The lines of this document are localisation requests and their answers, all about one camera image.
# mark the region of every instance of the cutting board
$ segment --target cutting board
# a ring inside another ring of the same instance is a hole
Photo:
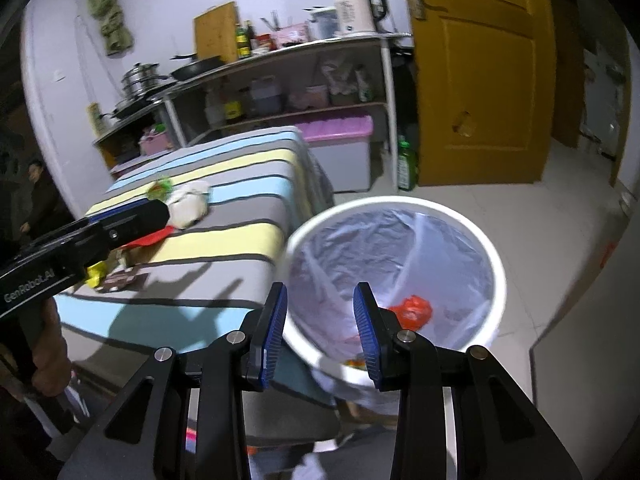
[[[235,2],[208,10],[193,20],[198,59],[220,56],[225,63],[238,60],[236,47],[238,10]]]

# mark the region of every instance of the shelf leg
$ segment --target shelf leg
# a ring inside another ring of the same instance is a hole
[[[182,125],[180,124],[180,119],[178,118],[178,114],[175,111],[174,102],[165,97],[163,99],[164,106],[166,106],[166,111],[169,114],[169,118],[171,119],[171,126],[174,128],[175,136],[178,137],[178,142],[180,142],[181,148],[187,147],[187,139],[184,137],[184,132],[182,130]]]
[[[391,183],[394,193],[398,194],[398,128],[396,123],[396,91],[394,89],[394,73],[391,67],[391,51],[389,40],[380,39],[382,54],[382,72],[385,77],[386,116],[388,117],[389,144],[391,148]]]

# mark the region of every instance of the pink storage box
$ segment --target pink storage box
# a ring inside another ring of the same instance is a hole
[[[338,117],[296,126],[329,178],[334,192],[369,189],[371,116]]]
[[[140,153],[142,155],[153,155],[173,148],[174,146],[166,132],[154,135],[147,134],[140,139]]]

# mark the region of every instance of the white kettle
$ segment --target white kettle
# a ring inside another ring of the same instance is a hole
[[[341,36],[373,34],[377,32],[377,23],[388,13],[386,0],[380,0],[380,6],[374,6],[371,0],[335,0],[338,24]]]

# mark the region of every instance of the plastic garbage bag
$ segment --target plastic garbage bag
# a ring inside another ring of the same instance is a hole
[[[287,284],[290,316],[328,357],[353,359],[362,352],[353,289],[369,282],[384,308],[414,294],[429,301],[433,315],[418,332],[437,346],[461,349],[492,302],[490,263],[476,247],[455,227],[427,214],[356,212],[297,250]],[[316,380],[322,376],[317,371]]]
[[[350,95],[358,91],[353,62],[349,54],[340,53],[322,63],[320,70],[326,78],[331,95]]]

